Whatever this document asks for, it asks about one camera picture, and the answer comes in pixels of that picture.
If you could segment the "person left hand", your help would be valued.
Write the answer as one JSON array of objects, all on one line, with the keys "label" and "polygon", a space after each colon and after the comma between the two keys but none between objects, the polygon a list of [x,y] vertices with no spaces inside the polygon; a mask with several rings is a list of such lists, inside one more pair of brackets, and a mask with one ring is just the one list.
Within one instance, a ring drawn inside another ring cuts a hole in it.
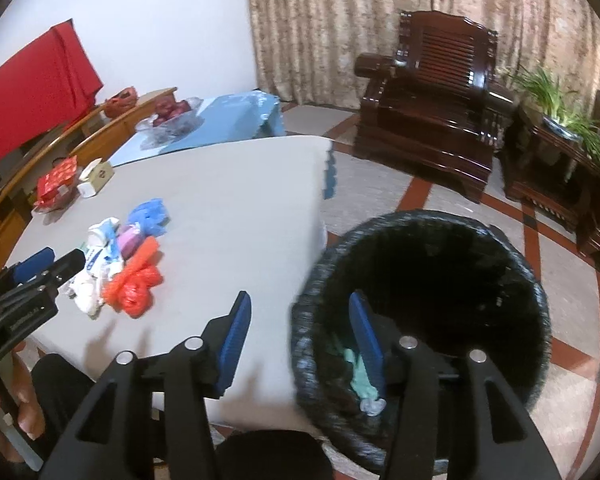
[{"label": "person left hand", "polygon": [[0,363],[0,454],[9,463],[39,472],[44,460],[34,441],[44,434],[45,419],[20,356],[25,348],[27,343],[20,342]]}]

